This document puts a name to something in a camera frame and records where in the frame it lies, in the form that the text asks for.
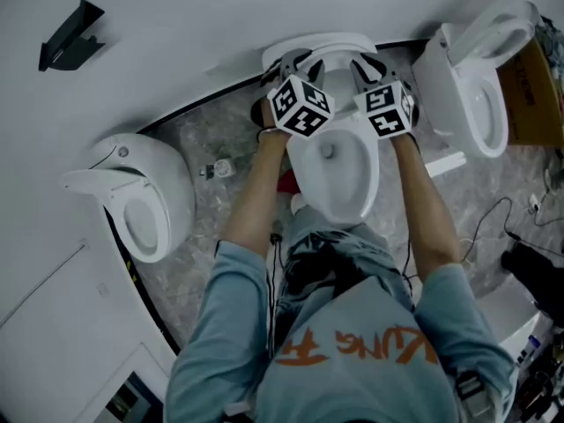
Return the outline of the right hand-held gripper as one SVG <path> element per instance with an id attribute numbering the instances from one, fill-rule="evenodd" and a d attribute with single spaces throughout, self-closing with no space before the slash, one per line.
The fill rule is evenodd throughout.
<path id="1" fill-rule="evenodd" d="M 357 60 L 351 60 L 350 69 L 357 94 L 353 99 L 378 139 L 386 139 L 409 133 L 412 130 L 415 100 L 404 86 L 396 80 L 397 65 L 388 56 L 367 52 L 365 62 L 381 74 L 381 80 L 395 80 L 375 87 Z"/>

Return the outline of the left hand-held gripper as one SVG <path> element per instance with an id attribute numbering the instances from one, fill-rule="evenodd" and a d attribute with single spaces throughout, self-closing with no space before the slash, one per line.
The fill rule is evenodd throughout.
<path id="1" fill-rule="evenodd" d="M 309 48 L 295 48 L 280 58 L 279 69 L 261 78 L 261 98 L 270 113 L 264 117 L 262 132 L 282 130 L 296 137 L 313 137 L 335 116 L 335 99 L 323 90 L 325 64 L 316 61 L 309 74 L 298 70 L 300 63 L 312 54 Z"/>

